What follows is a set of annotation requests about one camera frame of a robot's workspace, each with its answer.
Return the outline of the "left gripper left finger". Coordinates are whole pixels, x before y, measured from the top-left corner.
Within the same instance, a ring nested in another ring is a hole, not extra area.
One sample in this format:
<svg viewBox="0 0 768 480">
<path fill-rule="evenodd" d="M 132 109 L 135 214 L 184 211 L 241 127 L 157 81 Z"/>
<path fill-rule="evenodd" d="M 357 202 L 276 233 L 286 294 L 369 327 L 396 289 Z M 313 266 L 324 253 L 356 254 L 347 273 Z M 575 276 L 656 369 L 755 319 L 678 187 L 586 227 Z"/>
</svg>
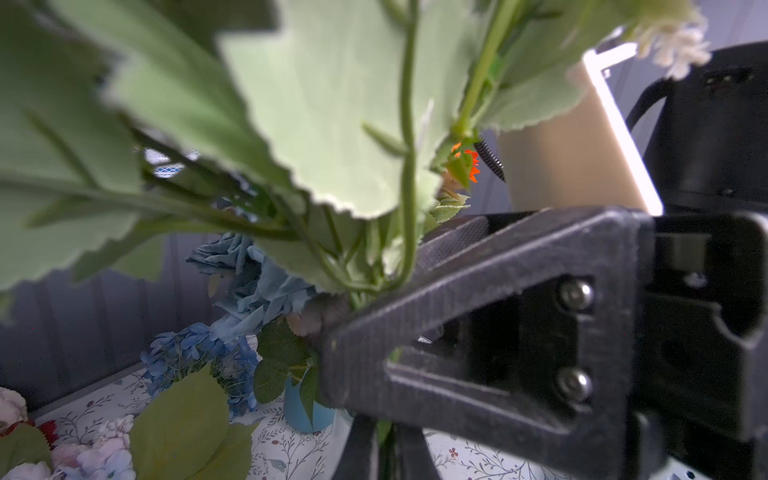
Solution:
<svg viewBox="0 0 768 480">
<path fill-rule="evenodd" d="M 377 420 L 357 414 L 332 480 L 377 480 L 379 443 Z"/>
</svg>

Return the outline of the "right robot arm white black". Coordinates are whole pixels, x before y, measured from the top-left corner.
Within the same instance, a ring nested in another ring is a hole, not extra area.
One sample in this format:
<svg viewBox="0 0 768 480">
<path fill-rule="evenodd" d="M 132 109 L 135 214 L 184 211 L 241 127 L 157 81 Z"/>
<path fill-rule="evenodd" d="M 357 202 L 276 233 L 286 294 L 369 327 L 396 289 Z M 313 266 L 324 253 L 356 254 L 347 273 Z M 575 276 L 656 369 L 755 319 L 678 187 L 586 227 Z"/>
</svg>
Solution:
<svg viewBox="0 0 768 480">
<path fill-rule="evenodd" d="M 767 475 L 767 46 L 660 80 L 645 163 L 669 213 L 574 207 L 453 220 L 416 278 L 318 342 L 356 416 L 337 479 L 434 479 L 425 429 L 579 479 L 669 459 Z"/>
</svg>

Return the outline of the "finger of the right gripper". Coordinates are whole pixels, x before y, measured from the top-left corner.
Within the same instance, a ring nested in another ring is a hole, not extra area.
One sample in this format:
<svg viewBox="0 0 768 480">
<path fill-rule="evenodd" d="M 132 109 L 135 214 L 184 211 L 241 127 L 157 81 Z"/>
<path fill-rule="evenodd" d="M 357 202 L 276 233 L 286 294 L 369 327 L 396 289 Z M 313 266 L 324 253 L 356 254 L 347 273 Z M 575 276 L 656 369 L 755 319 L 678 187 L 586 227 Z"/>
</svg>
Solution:
<svg viewBox="0 0 768 480">
<path fill-rule="evenodd" d="M 617 207 L 448 225 L 406 286 L 323 329 L 322 392 L 579 479 L 646 479 L 656 422 L 632 392 L 653 238 Z"/>
</svg>

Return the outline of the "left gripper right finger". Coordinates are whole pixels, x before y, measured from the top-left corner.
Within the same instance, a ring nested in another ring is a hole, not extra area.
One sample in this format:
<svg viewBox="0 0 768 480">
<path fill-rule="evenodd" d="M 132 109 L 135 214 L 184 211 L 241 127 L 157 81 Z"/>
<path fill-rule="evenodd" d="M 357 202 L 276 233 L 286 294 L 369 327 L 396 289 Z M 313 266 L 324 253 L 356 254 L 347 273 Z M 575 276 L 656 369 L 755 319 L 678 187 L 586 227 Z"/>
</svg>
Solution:
<svg viewBox="0 0 768 480">
<path fill-rule="evenodd" d="M 394 456 L 396 480 L 440 480 L 421 428 L 394 425 Z"/>
</svg>

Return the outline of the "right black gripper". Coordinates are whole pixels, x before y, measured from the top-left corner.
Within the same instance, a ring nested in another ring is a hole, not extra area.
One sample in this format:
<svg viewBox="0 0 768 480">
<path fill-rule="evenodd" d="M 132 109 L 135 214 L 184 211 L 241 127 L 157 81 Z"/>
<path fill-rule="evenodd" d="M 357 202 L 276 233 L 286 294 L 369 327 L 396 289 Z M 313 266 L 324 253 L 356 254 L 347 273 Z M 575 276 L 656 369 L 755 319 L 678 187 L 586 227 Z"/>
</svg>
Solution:
<svg viewBox="0 0 768 480">
<path fill-rule="evenodd" d="M 767 218 L 659 217 L 637 395 L 675 459 L 711 479 L 767 476 Z"/>
</svg>

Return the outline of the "blue rose bouquet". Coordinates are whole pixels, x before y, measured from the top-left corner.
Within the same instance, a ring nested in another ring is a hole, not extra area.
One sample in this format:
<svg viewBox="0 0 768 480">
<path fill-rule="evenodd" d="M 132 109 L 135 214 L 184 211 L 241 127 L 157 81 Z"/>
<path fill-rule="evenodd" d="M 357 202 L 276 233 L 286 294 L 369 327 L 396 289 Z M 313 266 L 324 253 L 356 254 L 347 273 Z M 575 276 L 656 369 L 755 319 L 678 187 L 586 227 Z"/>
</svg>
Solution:
<svg viewBox="0 0 768 480">
<path fill-rule="evenodd" d="M 351 312 L 344 296 L 288 273 L 243 234 L 225 233 L 194 249 L 186 261 L 202 274 L 229 278 L 230 284 L 218 302 L 224 315 L 209 326 L 186 328 L 183 348 L 209 343 L 230 348 L 290 314 L 307 316 L 308 327 L 300 334 L 314 336 Z"/>
</svg>

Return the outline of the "pastel pink lilac bouquet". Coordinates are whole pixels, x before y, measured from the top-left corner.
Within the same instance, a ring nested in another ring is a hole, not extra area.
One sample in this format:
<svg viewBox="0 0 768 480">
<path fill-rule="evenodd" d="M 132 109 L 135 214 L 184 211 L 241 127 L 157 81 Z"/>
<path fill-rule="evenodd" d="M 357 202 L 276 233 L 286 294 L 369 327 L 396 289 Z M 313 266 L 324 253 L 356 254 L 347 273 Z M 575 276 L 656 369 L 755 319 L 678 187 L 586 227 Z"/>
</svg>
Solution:
<svg viewBox="0 0 768 480">
<path fill-rule="evenodd" d="M 411 277 L 452 146 L 567 113 L 619 37 L 674 79 L 695 1 L 5 1 L 1 309 L 55 269 L 241 233 L 324 291 Z"/>
</svg>

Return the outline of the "orange gerbera flower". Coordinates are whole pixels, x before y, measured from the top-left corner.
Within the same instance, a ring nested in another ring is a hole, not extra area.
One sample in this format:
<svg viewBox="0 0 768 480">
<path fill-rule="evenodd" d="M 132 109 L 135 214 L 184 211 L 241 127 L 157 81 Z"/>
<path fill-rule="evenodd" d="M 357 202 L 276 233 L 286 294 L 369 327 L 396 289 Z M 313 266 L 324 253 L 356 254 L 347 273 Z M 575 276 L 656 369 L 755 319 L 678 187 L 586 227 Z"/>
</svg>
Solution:
<svg viewBox="0 0 768 480">
<path fill-rule="evenodd" d="M 468 189 L 477 182 L 476 175 L 480 173 L 478 165 L 478 153 L 462 143 L 456 143 L 452 146 L 446 171 L 463 188 Z"/>
</svg>

